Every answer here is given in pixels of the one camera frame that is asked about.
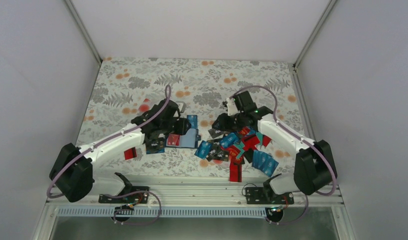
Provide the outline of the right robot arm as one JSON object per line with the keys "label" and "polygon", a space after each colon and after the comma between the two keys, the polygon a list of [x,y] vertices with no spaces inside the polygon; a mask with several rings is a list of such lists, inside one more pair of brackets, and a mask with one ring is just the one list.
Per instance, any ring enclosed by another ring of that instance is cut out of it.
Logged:
{"label": "right robot arm", "polygon": [[257,107],[247,90],[237,92],[222,102],[226,112],[220,114],[213,126],[221,131],[239,131],[244,127],[269,137],[283,147],[294,159],[291,173],[272,175],[263,184],[263,198],[270,204],[282,194],[301,192],[305,195],[320,193],[320,189],[333,184],[327,195],[336,190],[338,173],[329,143],[315,141],[298,133],[277,119],[274,110]]}

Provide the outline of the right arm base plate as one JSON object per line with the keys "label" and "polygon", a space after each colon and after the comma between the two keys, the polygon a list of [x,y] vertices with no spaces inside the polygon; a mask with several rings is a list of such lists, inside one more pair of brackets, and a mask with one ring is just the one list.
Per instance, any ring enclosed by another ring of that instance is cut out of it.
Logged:
{"label": "right arm base plate", "polygon": [[247,186],[243,194],[248,205],[293,205],[294,195],[291,192],[282,195],[270,195],[263,187]]}

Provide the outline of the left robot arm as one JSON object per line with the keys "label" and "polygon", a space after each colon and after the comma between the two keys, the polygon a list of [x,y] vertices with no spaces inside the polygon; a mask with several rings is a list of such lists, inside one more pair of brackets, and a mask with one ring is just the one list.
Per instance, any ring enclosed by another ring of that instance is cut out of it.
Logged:
{"label": "left robot arm", "polygon": [[142,145],[155,153],[169,134],[185,135],[191,128],[188,119],[181,117],[185,108],[182,101],[162,100],[107,137],[80,146],[66,144],[49,174],[51,186],[57,187],[60,193],[48,192],[48,198],[65,197],[74,203],[96,194],[126,202],[132,191],[126,178],[118,172],[99,173],[98,167]]}

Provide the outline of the navy blue card holder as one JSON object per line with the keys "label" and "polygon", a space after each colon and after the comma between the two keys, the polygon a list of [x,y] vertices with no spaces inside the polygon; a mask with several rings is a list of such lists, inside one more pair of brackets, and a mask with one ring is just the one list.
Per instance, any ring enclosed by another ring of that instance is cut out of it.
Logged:
{"label": "navy blue card holder", "polygon": [[179,147],[171,147],[171,148],[197,149],[200,140],[201,140],[201,136],[199,135],[199,130],[190,128],[189,131],[185,135],[180,136]]}

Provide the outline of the lone blue credit card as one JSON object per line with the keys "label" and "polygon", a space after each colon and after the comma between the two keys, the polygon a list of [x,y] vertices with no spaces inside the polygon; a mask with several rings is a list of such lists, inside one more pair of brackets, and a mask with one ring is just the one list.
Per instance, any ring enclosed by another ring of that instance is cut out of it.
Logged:
{"label": "lone blue credit card", "polygon": [[191,125],[191,129],[198,129],[198,116],[195,114],[189,114],[186,116],[187,120]]}

